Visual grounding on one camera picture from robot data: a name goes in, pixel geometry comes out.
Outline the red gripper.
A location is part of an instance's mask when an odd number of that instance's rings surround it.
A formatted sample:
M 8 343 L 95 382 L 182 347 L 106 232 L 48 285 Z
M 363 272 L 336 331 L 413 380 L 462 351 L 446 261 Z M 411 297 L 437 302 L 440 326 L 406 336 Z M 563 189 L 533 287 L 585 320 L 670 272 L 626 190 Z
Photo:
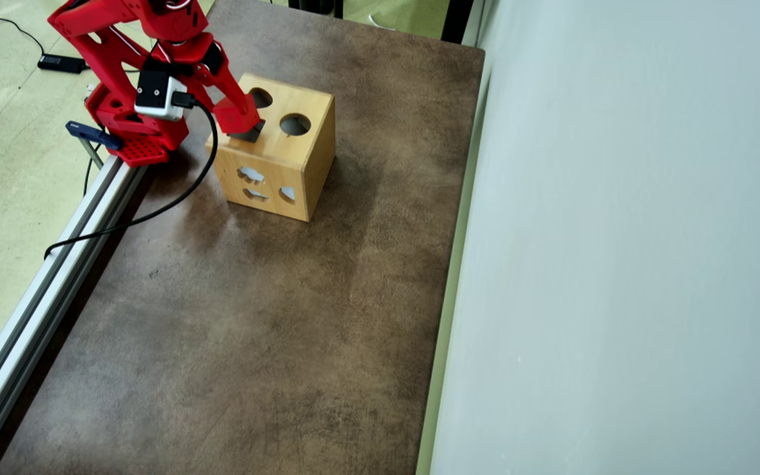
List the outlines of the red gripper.
M 235 80 L 211 33 L 184 42 L 157 40 L 146 57 L 146 70 L 186 84 L 188 92 L 213 113 L 221 135 L 227 135 L 228 127 L 256 127 L 261 120 L 253 97 Z

